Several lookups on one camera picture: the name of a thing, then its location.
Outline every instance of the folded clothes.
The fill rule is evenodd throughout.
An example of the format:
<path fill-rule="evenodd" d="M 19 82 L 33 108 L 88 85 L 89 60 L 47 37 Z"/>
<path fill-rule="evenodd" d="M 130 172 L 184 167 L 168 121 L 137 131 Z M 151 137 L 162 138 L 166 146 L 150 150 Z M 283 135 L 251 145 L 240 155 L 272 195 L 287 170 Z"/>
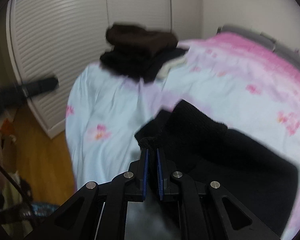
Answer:
<path fill-rule="evenodd" d="M 101 62 L 119 74 L 134 79 L 142 77 L 145 83 L 153 82 L 162 65 L 174 58 L 183 56 L 187 50 L 174 48 L 164 49 L 152 58 L 143 57 L 138 53 L 127 53 L 114 47 L 113 51 L 104 53 Z"/>
<path fill-rule="evenodd" d="M 163 49 L 173 49 L 178 39 L 171 32 L 147 31 L 137 25 L 114 24 L 106 31 L 106 40 L 121 50 L 154 57 Z"/>
<path fill-rule="evenodd" d="M 164 63 L 187 52 L 176 48 L 178 39 L 173 33 L 147 31 L 137 25 L 114 24 L 106 39 L 114 49 L 100 57 L 103 65 L 137 80 L 143 78 L 146 83 L 154 81 Z"/>
<path fill-rule="evenodd" d="M 150 150 L 149 185 L 157 191 L 156 149 L 195 181 L 220 182 L 280 236 L 298 188 L 297 168 L 243 133 L 211 120 L 186 101 L 157 117 L 135 135 Z M 171 203 L 162 203 L 178 220 Z"/>

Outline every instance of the floral pattern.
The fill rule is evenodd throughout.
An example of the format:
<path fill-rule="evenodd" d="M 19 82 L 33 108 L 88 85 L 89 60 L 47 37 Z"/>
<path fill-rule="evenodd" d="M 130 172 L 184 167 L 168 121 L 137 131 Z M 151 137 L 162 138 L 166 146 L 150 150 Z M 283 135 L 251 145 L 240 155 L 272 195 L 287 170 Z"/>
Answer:
<path fill-rule="evenodd" d="M 226 71 L 220 71 L 220 72 L 217 73 L 217 77 L 223 77 L 223 76 L 225 76 L 226 74 L 227 74 Z"/>
<path fill-rule="evenodd" d="M 300 127 L 300 120 L 298 120 L 297 114 L 293 112 L 286 115 L 283 111 L 280 111 L 277 120 L 285 125 L 289 136 L 294 135 Z"/>
<path fill-rule="evenodd" d="M 201 70 L 202 70 L 202 68 L 196 66 L 196 67 L 191 68 L 190 72 L 200 72 Z"/>
<path fill-rule="evenodd" d="M 258 89 L 256 85 L 247 85 L 246 90 L 248 90 L 253 95 L 261 95 L 261 90 Z"/>
<path fill-rule="evenodd" d="M 72 115 L 72 114 L 74 114 L 74 108 L 72 106 L 67 106 L 67 108 L 66 108 L 66 118 L 69 115 Z"/>
<path fill-rule="evenodd" d="M 111 135 L 107 131 L 107 128 L 104 124 L 98 124 L 97 127 L 91 128 L 87 131 L 87 139 L 89 141 L 107 139 Z"/>

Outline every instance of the white wall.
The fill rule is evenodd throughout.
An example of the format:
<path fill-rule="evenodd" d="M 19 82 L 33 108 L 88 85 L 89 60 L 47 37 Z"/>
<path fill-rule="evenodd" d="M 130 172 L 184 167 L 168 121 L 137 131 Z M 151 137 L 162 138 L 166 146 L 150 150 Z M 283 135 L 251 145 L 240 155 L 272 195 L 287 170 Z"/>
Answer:
<path fill-rule="evenodd" d="M 265 32 L 300 49 L 300 7 L 295 0 L 203 0 L 203 38 L 224 24 Z"/>
<path fill-rule="evenodd" d="M 107 0 L 109 24 L 140 23 L 147 28 L 172 29 L 179 40 L 199 39 L 202 0 Z"/>

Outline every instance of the white louvered closet door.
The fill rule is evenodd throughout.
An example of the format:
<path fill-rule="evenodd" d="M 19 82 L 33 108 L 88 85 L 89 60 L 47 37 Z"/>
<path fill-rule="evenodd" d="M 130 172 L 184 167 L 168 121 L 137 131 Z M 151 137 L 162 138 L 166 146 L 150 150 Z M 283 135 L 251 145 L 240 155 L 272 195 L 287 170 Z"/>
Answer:
<path fill-rule="evenodd" d="M 171 0 L 172 29 L 179 40 L 199 39 L 202 32 L 202 0 Z"/>
<path fill-rule="evenodd" d="M 170 0 L 107 0 L 109 23 L 140 23 L 148 28 L 170 30 Z"/>
<path fill-rule="evenodd" d="M 105 51 L 107 27 L 106 0 L 10 1 L 7 38 L 18 81 L 52 73 L 59 79 L 57 91 L 28 103 L 51 138 L 64 129 L 66 104 L 75 79 Z"/>

